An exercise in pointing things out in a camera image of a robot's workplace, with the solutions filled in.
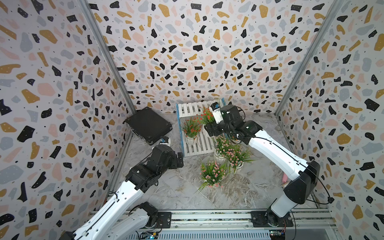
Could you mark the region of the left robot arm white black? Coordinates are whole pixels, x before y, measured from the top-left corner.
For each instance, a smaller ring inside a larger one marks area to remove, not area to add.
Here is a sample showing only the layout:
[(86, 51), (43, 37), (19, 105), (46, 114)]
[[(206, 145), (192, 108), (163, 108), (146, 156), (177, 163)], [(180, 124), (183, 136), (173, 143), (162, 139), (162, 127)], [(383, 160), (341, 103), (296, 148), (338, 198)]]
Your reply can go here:
[(159, 182), (167, 170), (184, 166), (183, 153), (176, 153), (167, 145), (157, 145), (151, 154), (132, 167), (112, 197), (76, 231), (65, 232), (62, 240), (118, 240), (145, 226), (152, 227), (158, 210), (151, 204), (141, 204), (123, 221), (120, 217), (151, 186)]

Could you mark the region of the red flower pot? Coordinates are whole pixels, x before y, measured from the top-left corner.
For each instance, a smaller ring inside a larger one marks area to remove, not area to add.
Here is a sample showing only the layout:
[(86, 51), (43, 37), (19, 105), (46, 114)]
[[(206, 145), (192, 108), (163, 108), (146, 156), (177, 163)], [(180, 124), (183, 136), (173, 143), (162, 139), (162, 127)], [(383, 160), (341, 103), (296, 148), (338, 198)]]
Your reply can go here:
[(203, 111), (199, 116), (200, 123), (205, 126), (215, 122), (215, 118), (209, 108), (203, 107)]
[(186, 119), (183, 123), (182, 130), (186, 137), (186, 143), (193, 146), (197, 142), (202, 130), (202, 124), (200, 123), (199, 117), (195, 116)]

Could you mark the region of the pink flower pot front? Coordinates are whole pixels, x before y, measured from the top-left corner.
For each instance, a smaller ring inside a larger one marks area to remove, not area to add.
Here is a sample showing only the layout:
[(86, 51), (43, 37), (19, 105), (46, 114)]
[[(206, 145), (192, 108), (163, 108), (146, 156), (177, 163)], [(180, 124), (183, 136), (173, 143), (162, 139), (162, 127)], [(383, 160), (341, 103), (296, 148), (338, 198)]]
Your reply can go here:
[(227, 164), (219, 164), (218, 162), (202, 163), (200, 177), (203, 181), (198, 191), (201, 192), (204, 188), (222, 188), (222, 182), (229, 174)]

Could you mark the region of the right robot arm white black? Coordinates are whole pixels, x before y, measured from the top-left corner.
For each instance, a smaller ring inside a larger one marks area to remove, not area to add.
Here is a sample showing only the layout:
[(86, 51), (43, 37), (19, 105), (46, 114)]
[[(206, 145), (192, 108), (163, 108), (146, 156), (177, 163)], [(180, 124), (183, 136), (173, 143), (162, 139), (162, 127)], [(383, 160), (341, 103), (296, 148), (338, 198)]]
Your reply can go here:
[(284, 218), (295, 206), (306, 202), (319, 180), (320, 165), (296, 156), (275, 141), (259, 124), (241, 116), (238, 107), (226, 105), (220, 107), (214, 102), (209, 107), (215, 123), (208, 127), (209, 135), (227, 134), (242, 143), (256, 149), (291, 180), (283, 194), (266, 211), (270, 225)]

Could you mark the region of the blue white slatted rack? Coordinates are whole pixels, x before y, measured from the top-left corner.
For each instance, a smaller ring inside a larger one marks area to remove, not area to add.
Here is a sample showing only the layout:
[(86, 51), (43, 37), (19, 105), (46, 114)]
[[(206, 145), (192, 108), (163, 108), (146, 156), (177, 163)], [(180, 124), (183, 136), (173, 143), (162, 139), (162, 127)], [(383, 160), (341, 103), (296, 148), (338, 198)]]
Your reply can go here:
[(206, 133), (202, 123), (208, 108), (215, 102), (221, 107), (226, 104), (224, 99), (177, 104), (177, 117), (184, 156), (211, 154), (215, 151), (214, 138)]

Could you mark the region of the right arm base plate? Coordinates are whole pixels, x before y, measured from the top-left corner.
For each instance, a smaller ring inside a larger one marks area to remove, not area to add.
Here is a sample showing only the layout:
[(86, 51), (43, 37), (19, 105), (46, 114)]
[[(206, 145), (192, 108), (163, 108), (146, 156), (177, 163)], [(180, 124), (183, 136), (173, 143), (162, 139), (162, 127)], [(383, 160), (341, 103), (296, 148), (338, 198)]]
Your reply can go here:
[(251, 222), (254, 228), (283, 228), (294, 226), (293, 218), (290, 213), (279, 218), (272, 211), (252, 211)]

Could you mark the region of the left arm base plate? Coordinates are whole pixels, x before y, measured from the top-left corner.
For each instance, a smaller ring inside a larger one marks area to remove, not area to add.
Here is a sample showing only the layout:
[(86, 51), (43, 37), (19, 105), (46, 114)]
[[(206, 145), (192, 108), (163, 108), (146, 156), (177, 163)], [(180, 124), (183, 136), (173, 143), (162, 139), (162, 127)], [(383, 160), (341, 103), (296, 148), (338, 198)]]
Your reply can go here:
[(145, 229), (169, 229), (171, 227), (172, 213), (158, 212), (149, 217), (149, 221), (144, 226)]

